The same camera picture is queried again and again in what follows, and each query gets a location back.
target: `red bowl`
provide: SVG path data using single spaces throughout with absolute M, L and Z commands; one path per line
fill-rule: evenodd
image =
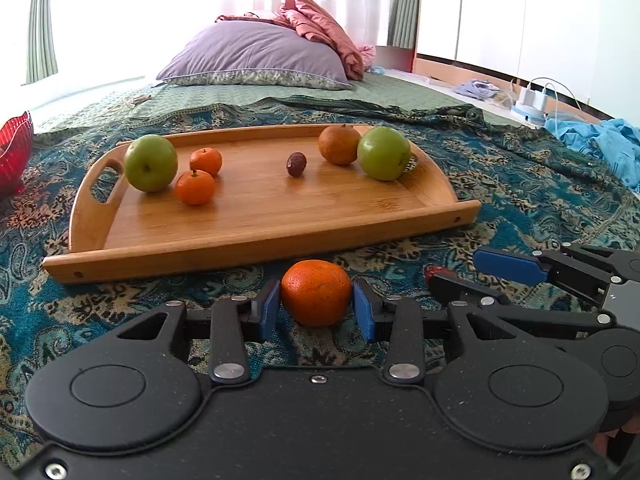
M 33 142 L 29 112 L 9 119 L 0 130 L 0 196 L 22 192 L 21 176 L 27 167 Z

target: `patterned blanket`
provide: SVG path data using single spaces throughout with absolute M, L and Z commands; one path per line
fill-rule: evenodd
M 114 122 L 43 134 L 35 139 L 26 190 L 0 202 L 0 451 L 15 466 L 40 445 L 24 406 L 34 370 L 169 299 L 199 308 L 230 294 L 255 294 L 291 261 L 170 278 L 63 286 L 40 267 L 43 256 L 65 251 L 75 190 L 87 169 L 120 140 L 212 128 L 284 123 L 387 124 L 429 153 L 459 199 L 483 202 L 475 224 L 446 232 L 360 247 L 321 258 L 363 276 L 380 293 L 416 298 L 434 308 L 423 267 L 438 264 L 496 286 L 531 308 L 580 309 L 550 285 L 526 287 L 478 274 L 479 246 L 529 253 L 562 241 L 634 250 L 640 202 L 601 163 L 571 152 L 545 130 L 486 123 L 471 105 L 413 110 L 300 96 L 264 99 L 244 107 L 182 110 L 148 123 Z M 109 192 L 109 178 L 100 192 Z M 426 345 L 428 366 L 442 365 L 439 341 Z M 190 364 L 205 370 L 206 342 L 194 344 Z M 385 349 L 366 344 L 353 316 L 334 328 L 310 330 L 280 313 L 271 341 L 249 344 L 255 374 L 263 364 L 380 364 Z

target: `striped curtain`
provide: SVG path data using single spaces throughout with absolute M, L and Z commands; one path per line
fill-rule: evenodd
M 26 83 L 35 83 L 57 72 L 49 0 L 31 0 Z
M 387 43 L 401 48 L 415 47 L 420 0 L 394 0 Z

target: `purple pillow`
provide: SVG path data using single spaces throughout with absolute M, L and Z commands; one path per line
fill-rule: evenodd
M 271 23 L 232 20 L 200 31 L 156 79 L 177 85 L 282 85 L 347 90 L 340 57 Z

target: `white wardrobe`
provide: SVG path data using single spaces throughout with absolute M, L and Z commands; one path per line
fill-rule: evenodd
M 640 126 L 640 0 L 420 0 L 417 53 L 550 77 Z

